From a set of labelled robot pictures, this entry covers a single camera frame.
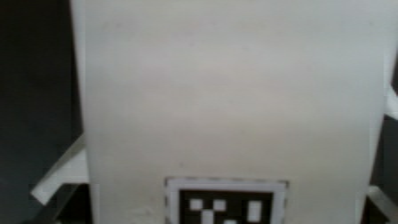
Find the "white surface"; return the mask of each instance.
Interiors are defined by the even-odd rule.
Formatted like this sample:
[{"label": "white surface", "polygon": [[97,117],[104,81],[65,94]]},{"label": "white surface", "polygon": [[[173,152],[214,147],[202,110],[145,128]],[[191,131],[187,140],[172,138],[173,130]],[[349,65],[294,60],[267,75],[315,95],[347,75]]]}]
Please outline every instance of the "white surface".
[{"label": "white surface", "polygon": [[84,3],[95,223],[163,222],[166,176],[285,179],[283,223],[356,223],[398,2]]},{"label": "white surface", "polygon": [[31,195],[42,205],[47,203],[58,187],[67,183],[88,183],[83,136],[79,136],[65,150],[65,153],[31,190]]},{"label": "white surface", "polygon": [[212,200],[212,210],[216,212],[225,211],[225,200]]},{"label": "white surface", "polygon": [[283,217],[283,200],[287,186],[276,181],[250,181],[227,179],[191,179],[172,178],[164,183],[166,196],[166,220],[170,223],[179,223],[179,190],[221,190],[243,192],[269,192],[273,193],[269,224],[282,224]]},{"label": "white surface", "polygon": [[200,210],[202,209],[202,200],[191,199],[189,200],[189,210]]},{"label": "white surface", "polygon": [[260,220],[260,201],[248,201],[246,206],[246,222],[259,222]]},{"label": "white surface", "polygon": [[200,223],[202,224],[214,224],[214,212],[212,210],[202,210],[202,214],[200,214]]},{"label": "white surface", "polygon": [[367,188],[367,197],[390,224],[398,224],[398,206],[376,186],[369,186]]}]

